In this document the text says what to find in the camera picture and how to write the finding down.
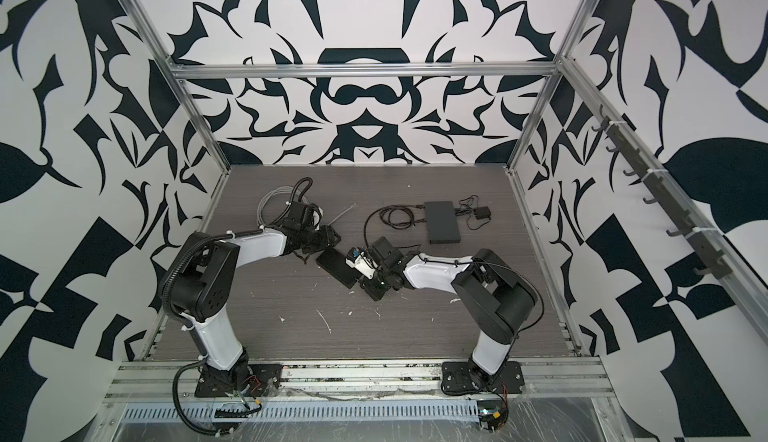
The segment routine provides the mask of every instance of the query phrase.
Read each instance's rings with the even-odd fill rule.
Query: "white scrap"
[[[330,325],[328,325],[328,321],[326,321],[326,318],[325,318],[325,317],[322,317],[322,321],[326,323],[326,327],[328,328],[328,333],[330,334],[330,333],[331,333],[331,326],[330,326]]]

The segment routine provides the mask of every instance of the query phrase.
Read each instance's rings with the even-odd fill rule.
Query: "black and white wallpaper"
[[[600,0],[574,56],[768,280],[768,0]]]
[[[639,440],[765,440],[768,347],[595,126],[563,80],[518,165],[583,352]]]
[[[552,60],[579,0],[141,0],[182,64]]]
[[[81,440],[220,171],[118,0],[0,0],[3,440]]]
[[[543,76],[187,83],[234,164],[506,163]]]

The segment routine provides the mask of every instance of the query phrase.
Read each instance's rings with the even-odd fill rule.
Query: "power adapter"
[[[491,210],[488,208],[488,206],[477,207],[475,209],[475,218],[477,220],[490,219],[491,218]]]

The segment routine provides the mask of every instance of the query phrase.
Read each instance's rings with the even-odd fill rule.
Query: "work surface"
[[[471,231],[459,218],[459,244],[430,245],[426,224],[397,231],[377,216],[368,225],[369,242],[386,236],[392,245],[421,244],[428,255],[475,255],[480,248],[496,252],[510,267],[527,276],[544,297],[541,322],[515,342],[512,355],[568,353],[544,279],[523,225],[512,188],[501,166],[467,167],[235,167],[208,226],[208,233],[256,227],[256,206],[270,190],[293,186],[302,177],[314,184],[306,197],[324,211],[329,222],[352,203],[334,228],[346,253],[362,246],[362,225],[375,209],[390,204],[430,200],[458,201],[470,195],[492,211],[492,221]],[[287,199],[275,196],[265,219],[276,217]],[[423,217],[422,209],[414,209]],[[480,222],[472,219],[473,227]],[[293,255],[240,267],[235,272],[227,312],[237,338],[251,358],[452,358],[466,357],[479,329],[456,295],[431,289],[390,290],[379,302],[355,286],[347,289],[314,263]],[[538,317],[533,309],[528,323]],[[197,350],[187,333],[169,322],[154,353],[155,360],[191,360]]]

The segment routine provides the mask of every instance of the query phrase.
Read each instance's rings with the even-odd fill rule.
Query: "black abstract pattern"
[[[768,0],[600,0],[574,54],[763,277],[767,12]],[[666,235],[597,125],[562,82],[518,167],[583,350],[600,354],[637,437],[765,439],[752,408],[768,348]]]
[[[322,62],[398,49],[410,62],[552,60],[578,0],[142,0],[186,64]]]
[[[401,57],[381,50],[376,60]],[[235,164],[505,163],[543,82],[283,78],[197,80],[189,87]]]
[[[0,8],[0,438],[82,440],[220,173],[118,0]]]
[[[763,281],[766,52],[768,0],[600,0],[574,53]]]

